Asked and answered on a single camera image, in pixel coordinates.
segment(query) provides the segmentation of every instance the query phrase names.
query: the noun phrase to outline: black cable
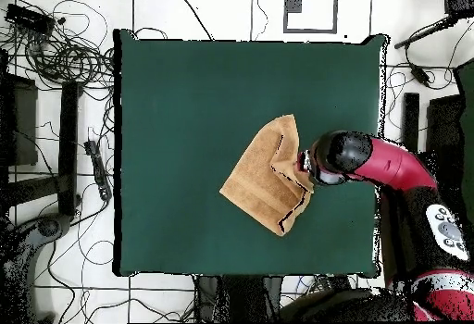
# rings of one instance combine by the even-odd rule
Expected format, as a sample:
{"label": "black cable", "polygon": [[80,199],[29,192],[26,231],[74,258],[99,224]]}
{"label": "black cable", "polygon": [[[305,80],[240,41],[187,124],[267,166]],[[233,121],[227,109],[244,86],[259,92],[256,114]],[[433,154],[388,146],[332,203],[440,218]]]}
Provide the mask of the black cable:
{"label": "black cable", "polygon": [[150,306],[146,305],[143,301],[137,299],[137,298],[131,298],[130,300],[126,300],[126,301],[123,301],[121,303],[118,303],[118,304],[114,304],[114,305],[103,305],[103,306],[99,306],[97,307],[93,313],[86,319],[85,323],[84,324],[88,324],[89,322],[92,322],[91,319],[93,318],[93,315],[95,314],[95,312],[101,310],[101,309],[110,309],[110,308],[116,308],[118,306],[122,306],[122,305],[126,305],[127,303],[131,302],[131,301],[134,301],[138,304],[140,304],[141,306],[143,306],[145,309],[149,310],[150,312],[153,312],[159,316],[161,316],[161,318],[164,318],[166,319],[167,321],[169,322],[176,322],[176,323],[180,323],[179,320],[175,320],[175,319],[170,319],[168,318],[169,315],[171,314],[176,314],[178,315],[178,317],[180,316],[177,312],[168,312],[167,314],[164,314],[164,313],[161,313],[161,312],[158,312],[157,310],[151,308]]}
{"label": "black cable", "polygon": [[157,32],[159,32],[161,35],[163,35],[163,39],[165,39],[165,40],[168,39],[168,36],[167,36],[167,34],[166,34],[164,31],[162,31],[162,30],[160,30],[160,29],[154,29],[153,27],[142,27],[141,29],[137,30],[137,31],[134,33],[134,34],[137,36],[137,38],[138,38],[138,33],[139,33],[140,31],[142,31],[142,30],[157,31]]}
{"label": "black cable", "polygon": [[[94,221],[96,220],[96,218],[97,218],[98,215],[99,215],[99,212],[97,212],[97,214],[95,215],[93,221],[89,224],[89,226],[87,227],[87,229],[85,230],[85,232],[84,232],[81,236],[79,236],[79,230],[78,230],[78,241],[79,241],[79,240],[81,239],[81,237],[87,232],[87,230],[89,230],[89,229],[91,228],[91,226],[94,224]],[[55,262],[59,259],[59,258],[56,259],[54,262],[52,261],[54,255],[55,255],[55,251],[56,251],[56,241],[54,241],[53,253],[51,254],[51,257],[49,258],[48,265],[47,265],[47,271],[48,271],[49,275],[51,275],[51,278],[53,278],[56,282],[58,282],[58,283],[60,283],[61,285],[65,286],[66,288],[68,288],[68,289],[71,290],[71,292],[72,292],[72,299],[70,300],[70,302],[69,302],[67,308],[64,310],[63,314],[61,315],[61,318],[59,319],[59,323],[58,323],[58,324],[61,324],[61,322],[62,322],[64,316],[68,313],[69,309],[72,307],[72,303],[74,303],[74,300],[76,299],[76,292],[74,292],[74,289],[72,289],[72,288],[71,288],[70,286],[68,286],[66,283],[64,283],[64,282],[62,282],[62,281],[60,281],[60,280],[58,280],[58,279],[54,276],[53,272],[51,271],[51,266],[53,266],[53,265],[55,264]]]}
{"label": "black cable", "polygon": [[61,318],[59,319],[59,322],[58,324],[61,324],[61,322],[63,321],[63,318],[64,316],[66,315],[66,313],[69,311],[70,307],[72,306],[72,303],[74,302],[74,300],[76,299],[76,292],[74,292],[74,289],[71,289],[71,287],[69,285],[67,285],[66,283],[64,283],[63,281],[59,280],[55,274],[53,274],[53,271],[51,271],[51,262],[53,260],[53,257],[55,256],[55,252],[56,252],[56,240],[53,241],[53,253],[51,254],[51,256],[49,257],[49,260],[48,260],[48,264],[47,264],[47,270],[49,272],[49,275],[51,276],[51,278],[53,278],[53,280],[55,280],[57,283],[63,285],[65,288],[67,288],[68,290],[70,290],[72,292],[72,299],[70,300],[67,308],[64,310],[63,314],[61,315]]}
{"label": "black cable", "polygon": [[[435,26],[437,24],[440,24],[444,19],[440,19],[434,23],[431,23],[425,27],[422,27],[421,29],[419,30],[416,30],[413,34],[410,35],[410,37],[408,39],[411,39],[414,35],[416,35],[417,33],[419,33],[420,31],[423,31],[429,27],[432,27],[432,26]],[[464,36],[467,34],[467,32],[470,30],[470,28],[472,27],[472,25],[474,24],[474,21],[472,21],[472,23],[470,23],[468,25],[468,27],[466,28],[466,30],[463,32],[463,34],[461,35],[461,37],[457,40],[457,43],[455,44],[455,47],[453,49],[453,53],[451,54],[451,58],[449,60],[449,63],[447,65],[447,67],[445,67],[445,71],[444,71],[444,80],[446,81],[446,84],[443,86],[443,87],[432,87],[430,84],[433,84],[434,83],[434,79],[433,81],[427,81],[424,85],[432,90],[442,90],[442,89],[445,89],[446,87],[448,87],[452,82],[453,82],[453,78],[454,78],[454,75],[453,75],[453,72],[451,70],[451,63],[453,62],[453,59],[455,57],[455,51],[459,45],[459,43],[461,42],[461,40],[464,38]],[[412,61],[410,61],[409,57],[408,57],[408,48],[409,48],[409,44],[405,46],[405,58],[406,58],[406,62],[408,63],[408,65],[410,66],[410,68],[412,68],[412,71],[413,70],[417,70],[417,69],[421,69],[423,70],[422,67],[420,66],[417,66],[416,64],[414,64]],[[446,73],[449,72],[449,75],[450,75],[450,78],[449,80],[446,78]]]}
{"label": "black cable", "polygon": [[268,15],[267,13],[262,9],[262,7],[260,6],[260,0],[256,0],[256,6],[258,6],[258,9],[260,9],[260,11],[262,11],[262,13],[265,15],[265,18],[267,19],[267,22],[265,23],[265,27],[263,28],[263,31],[261,31],[257,36],[256,36],[256,40],[258,39],[258,37],[263,34],[265,32],[265,30],[267,29],[267,25],[268,25]]}
{"label": "black cable", "polygon": [[201,25],[201,27],[203,28],[203,30],[206,32],[207,34],[207,37],[211,40],[211,41],[214,41],[214,38],[212,38],[211,34],[209,34],[209,31],[207,31],[207,28],[205,27],[205,25],[203,24],[203,22],[201,21],[201,19],[199,19],[199,16],[197,15],[196,11],[194,11],[194,8],[191,4],[189,4],[188,0],[183,0],[184,3],[187,4],[187,6],[193,11],[194,13],[194,16],[196,17],[197,21],[199,22],[199,24]]}

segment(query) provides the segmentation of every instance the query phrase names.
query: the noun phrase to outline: cable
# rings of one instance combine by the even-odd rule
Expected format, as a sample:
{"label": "cable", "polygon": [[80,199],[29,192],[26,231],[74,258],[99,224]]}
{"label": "cable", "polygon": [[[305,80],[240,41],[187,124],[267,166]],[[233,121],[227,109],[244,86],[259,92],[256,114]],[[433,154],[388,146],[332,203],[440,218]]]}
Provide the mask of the cable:
{"label": "cable", "polygon": [[260,6],[260,0],[256,0],[256,6],[258,6],[258,9],[260,9],[260,11],[262,11],[262,13],[265,15],[265,18],[267,19],[267,22],[265,23],[265,27],[263,28],[263,31],[260,32],[257,36],[256,36],[256,40],[258,39],[258,37],[263,34],[265,32],[265,30],[267,29],[267,25],[268,25],[268,15],[267,13],[262,9],[262,7]]}
{"label": "cable", "polygon": [[118,304],[114,304],[114,305],[103,305],[103,306],[99,306],[97,307],[93,313],[86,319],[85,323],[84,324],[88,324],[89,322],[92,322],[91,319],[93,318],[93,315],[95,314],[95,312],[101,310],[101,309],[110,309],[110,308],[116,308],[118,306],[122,306],[122,305],[126,305],[127,303],[131,302],[131,301],[134,301],[138,304],[140,304],[141,306],[143,306],[145,309],[149,310],[150,312],[153,312],[157,315],[160,315],[161,318],[165,318],[167,321],[169,322],[176,322],[176,323],[180,323],[179,320],[174,320],[174,319],[170,319],[168,318],[169,315],[171,314],[176,314],[178,315],[178,317],[180,316],[177,312],[168,312],[167,314],[163,314],[161,312],[158,312],[157,310],[154,310],[153,308],[151,308],[150,306],[146,305],[143,301],[141,300],[138,300],[137,298],[131,298],[130,301],[129,300],[126,300],[126,301],[123,301],[121,303],[118,303]]}
{"label": "cable", "polygon": [[191,4],[189,4],[188,0],[183,0],[184,3],[187,4],[187,6],[193,11],[194,13],[194,16],[196,17],[197,21],[199,22],[199,24],[201,25],[201,27],[203,28],[203,30],[206,32],[207,34],[207,37],[209,38],[209,40],[211,41],[214,41],[214,38],[212,38],[211,34],[209,34],[209,31],[207,31],[207,28],[205,27],[205,25],[203,24],[203,22],[201,21],[201,19],[199,19],[199,16],[197,15],[196,11],[194,11],[194,8]]}
{"label": "cable", "polygon": [[64,316],[66,315],[66,313],[69,311],[70,307],[72,306],[72,303],[74,302],[74,300],[76,299],[76,292],[74,292],[74,289],[71,289],[71,287],[69,285],[67,285],[66,283],[64,283],[63,281],[59,280],[55,274],[53,274],[53,271],[51,271],[51,261],[53,260],[53,257],[55,256],[55,252],[56,252],[56,240],[53,241],[53,253],[51,254],[51,256],[49,257],[49,260],[48,260],[48,265],[47,265],[47,270],[49,272],[49,275],[51,276],[51,278],[53,278],[53,280],[55,280],[57,283],[59,283],[60,285],[63,285],[65,288],[67,288],[68,290],[70,290],[72,292],[72,299],[70,300],[67,308],[64,310],[63,314],[61,315],[61,318],[59,319],[59,323],[58,324],[61,324],[61,322],[63,321],[63,318]]}
{"label": "cable", "polygon": [[163,35],[163,39],[164,40],[167,40],[168,39],[168,36],[167,34],[164,32],[164,31],[161,31],[160,29],[154,29],[153,27],[142,27],[141,29],[137,30],[134,34],[137,36],[138,38],[138,33],[142,30],[149,30],[149,31],[158,31],[161,35]]}
{"label": "cable", "polygon": [[[432,27],[432,26],[435,26],[435,25],[437,25],[437,24],[440,24],[440,23],[441,23],[442,21],[444,21],[444,20],[445,20],[445,19],[440,19],[440,20],[438,20],[438,21],[436,21],[436,22],[434,22],[434,23],[431,23],[431,24],[429,24],[429,25],[427,25],[427,26],[425,26],[425,27],[422,27],[422,28],[419,29],[419,30],[416,30],[413,34],[410,35],[410,37],[409,37],[408,39],[411,39],[414,35],[416,35],[416,34],[419,33],[420,31],[423,31],[423,30],[425,30],[425,29],[427,29],[427,28],[429,28],[429,27]],[[466,35],[466,33],[470,30],[470,28],[472,27],[473,24],[474,24],[474,21],[472,21],[472,23],[470,23],[470,24],[468,25],[468,27],[466,28],[466,30],[463,32],[463,34],[461,35],[461,37],[457,40],[457,43],[455,44],[455,47],[454,47],[454,49],[453,49],[453,53],[451,54],[451,58],[450,58],[450,60],[449,60],[449,63],[448,63],[448,65],[447,65],[447,67],[445,68],[445,71],[444,71],[444,80],[446,81],[446,84],[445,84],[443,87],[432,87],[431,85],[429,85],[429,83],[430,83],[430,84],[433,84],[433,83],[434,83],[434,79],[433,79],[433,81],[429,81],[429,80],[427,80],[427,81],[425,81],[425,82],[422,82],[422,81],[421,81],[421,82],[423,83],[423,85],[425,85],[426,87],[428,87],[428,88],[430,88],[430,89],[432,89],[432,90],[442,90],[442,89],[448,87],[448,86],[452,83],[454,76],[453,76],[453,72],[452,72],[452,70],[450,69],[450,67],[451,67],[451,63],[453,62],[453,59],[454,59],[454,57],[455,57],[455,51],[456,51],[456,49],[457,49],[459,43],[460,43],[461,40],[464,38],[464,36]],[[406,62],[407,62],[408,65],[412,68],[412,73],[414,74],[414,76],[415,76],[415,77],[418,76],[418,77],[417,77],[417,80],[418,80],[418,79],[425,79],[423,76],[422,76],[421,78],[419,77],[419,75],[424,72],[424,71],[423,71],[423,68],[422,68],[422,67],[419,67],[419,66],[417,66],[416,64],[414,64],[413,62],[411,62],[410,59],[409,59],[409,57],[408,57],[408,48],[409,48],[409,46],[410,46],[409,44],[405,46]],[[446,73],[447,73],[447,72],[449,72],[449,75],[450,75],[449,80],[446,78]]]}

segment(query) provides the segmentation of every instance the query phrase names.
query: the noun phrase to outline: green table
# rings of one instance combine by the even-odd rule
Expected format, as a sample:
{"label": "green table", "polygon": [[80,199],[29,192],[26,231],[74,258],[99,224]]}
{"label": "green table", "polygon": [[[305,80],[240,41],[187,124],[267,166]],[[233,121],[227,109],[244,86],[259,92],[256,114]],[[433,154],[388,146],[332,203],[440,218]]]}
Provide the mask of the green table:
{"label": "green table", "polygon": [[370,184],[317,188],[282,238],[218,191],[281,115],[294,114],[301,148],[330,130],[376,133],[385,42],[137,41],[121,31],[120,273],[373,271]]}

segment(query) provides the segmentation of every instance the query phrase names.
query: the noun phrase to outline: floor tile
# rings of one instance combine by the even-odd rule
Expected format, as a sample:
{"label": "floor tile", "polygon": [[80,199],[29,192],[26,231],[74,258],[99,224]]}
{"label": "floor tile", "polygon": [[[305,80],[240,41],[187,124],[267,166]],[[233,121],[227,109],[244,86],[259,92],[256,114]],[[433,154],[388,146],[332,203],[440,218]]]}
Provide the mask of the floor tile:
{"label": "floor tile", "polygon": [[[251,0],[188,0],[216,40],[248,41]],[[204,40],[206,32],[183,0],[135,0],[134,29],[151,27],[170,39]],[[139,38],[156,38],[151,31]]]}
{"label": "floor tile", "polygon": [[132,291],[131,297],[155,310],[150,311],[137,301],[132,302],[131,323],[166,323],[168,320],[179,320],[180,316],[192,307],[194,292]]}
{"label": "floor tile", "polygon": [[132,277],[133,289],[187,289],[193,290],[193,279],[189,275],[140,273]]}

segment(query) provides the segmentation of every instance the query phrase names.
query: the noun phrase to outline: white floor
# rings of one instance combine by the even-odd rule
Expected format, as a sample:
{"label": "white floor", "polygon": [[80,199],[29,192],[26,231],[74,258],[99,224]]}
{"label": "white floor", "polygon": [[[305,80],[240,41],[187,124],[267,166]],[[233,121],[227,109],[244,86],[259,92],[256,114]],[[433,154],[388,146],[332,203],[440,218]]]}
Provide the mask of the white floor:
{"label": "white floor", "polygon": [[[46,11],[53,11],[57,3],[63,0],[26,0],[28,3],[40,6]],[[105,36],[101,45],[101,50],[105,52],[113,44],[111,32],[113,29],[128,28],[137,31],[140,28],[156,28],[164,31],[169,38],[182,39],[206,39],[207,35],[199,25],[193,15],[193,12],[184,3],[183,0],[75,0],[85,3],[96,11],[100,12],[106,20],[103,19],[85,4],[65,1],[57,6],[56,11],[67,12],[65,15],[67,21],[65,27],[73,29],[75,32],[84,30],[87,25],[87,15],[89,27],[82,35],[83,37],[99,44]],[[413,31],[432,23],[444,16],[443,0],[339,0],[338,8],[338,33],[337,34],[283,34],[282,16],[283,0],[188,0],[196,9],[196,13],[203,21],[204,25],[216,40],[240,40],[248,41],[251,35],[258,41],[322,41],[322,42],[348,42],[358,44],[362,42],[369,34],[383,33],[391,37],[391,43],[387,55],[387,76],[392,67],[405,62],[405,52],[394,50],[393,45],[409,37]],[[8,3],[12,0],[0,0],[0,8],[6,9]],[[251,24],[251,10],[253,10],[253,23]],[[3,16],[5,12],[0,10],[0,27],[7,27]],[[311,16],[302,17],[311,20]],[[439,69],[431,69],[435,78],[432,84],[435,87],[443,87],[446,80],[443,75],[448,66],[456,45],[463,32],[466,30],[470,21],[460,21],[453,28],[442,31],[425,38],[409,49],[410,59],[423,66],[439,66]],[[157,31],[141,31],[140,38],[161,38]],[[468,31],[451,60],[451,67],[455,67],[474,57],[474,35]],[[21,76],[27,76],[22,67],[27,66],[24,57],[18,57],[18,66],[16,73]],[[411,80],[408,69],[397,68],[393,72],[392,86],[394,94],[400,95],[396,102],[394,111],[391,114],[392,122],[399,125],[400,122],[400,100],[403,93],[415,92],[420,94],[420,122],[419,128],[426,126],[426,108],[432,98],[446,96],[458,93],[455,83],[449,84],[442,90],[431,90],[421,86],[415,81],[411,81],[402,87],[404,77],[406,81]],[[40,89],[44,89],[42,82],[34,75],[28,76],[36,80]],[[99,90],[94,90],[94,95],[100,95]],[[59,129],[59,98],[58,92],[41,91],[38,98],[37,125],[41,126],[51,121],[52,129],[58,133]],[[387,90],[387,104],[393,100],[393,93]],[[102,126],[102,116],[104,114],[104,102],[94,101],[92,98],[84,95],[80,102],[79,113],[79,142],[87,141],[88,132],[91,129],[99,132]],[[400,135],[399,130],[389,122],[385,124],[386,136],[397,139]],[[37,131],[39,137],[52,137],[48,126],[41,127]],[[425,142],[424,131],[420,133],[418,150],[423,150]],[[108,160],[113,155],[114,139],[112,135],[108,136],[110,148],[105,145],[102,147],[104,160]],[[57,142],[38,140],[37,143],[44,150],[44,154],[53,171],[57,171]],[[109,162],[112,168],[113,159]],[[19,172],[46,172],[47,167],[43,161],[39,160],[34,167],[18,167]],[[90,158],[80,149],[78,154],[78,172],[92,174],[92,164]],[[19,174],[18,180],[34,177],[33,175]],[[78,192],[82,193],[87,185],[91,184],[94,178],[90,175],[78,176]],[[10,212],[12,218],[17,223],[33,218],[39,211],[48,204],[56,200],[54,196],[40,199],[26,205],[18,206]],[[82,213],[84,216],[92,214],[101,206],[98,191],[95,186],[88,188],[84,195]],[[54,211],[55,205],[48,210]],[[55,263],[52,266],[54,274],[67,283],[69,286],[76,287],[76,297],[71,308],[65,315],[64,321],[70,320],[71,323],[83,323],[84,316],[78,314],[81,308],[81,288],[87,290],[85,299],[87,299],[87,314],[90,316],[93,311],[103,305],[114,305],[124,303],[122,306],[99,309],[91,317],[93,323],[127,323],[127,322],[153,322],[160,316],[157,313],[147,310],[143,305],[136,301],[128,303],[131,299],[138,299],[145,305],[160,311],[168,313],[176,311],[181,314],[191,303],[193,299],[193,282],[186,276],[171,276],[164,274],[138,274],[130,279],[117,278],[111,272],[111,264],[102,264],[112,259],[111,243],[99,243],[88,254],[88,258],[97,264],[90,262],[84,263],[84,257],[81,254],[79,246],[75,243],[78,234],[87,233],[81,237],[81,248],[86,253],[93,244],[98,241],[114,241],[113,235],[114,209],[113,201],[110,207],[100,214],[92,226],[91,220],[81,224],[81,228],[72,229],[65,237],[57,243],[55,253]],[[56,312],[56,322],[71,300],[71,292],[62,288],[45,271],[47,261],[52,253],[52,245],[47,245],[41,252],[36,265],[35,293],[36,303],[40,311]],[[375,280],[358,279],[358,286],[383,286],[383,278]],[[283,283],[283,292],[286,293],[281,298],[283,305],[291,300],[288,296],[294,298],[305,289],[304,284],[298,285],[298,277],[287,277]]]}

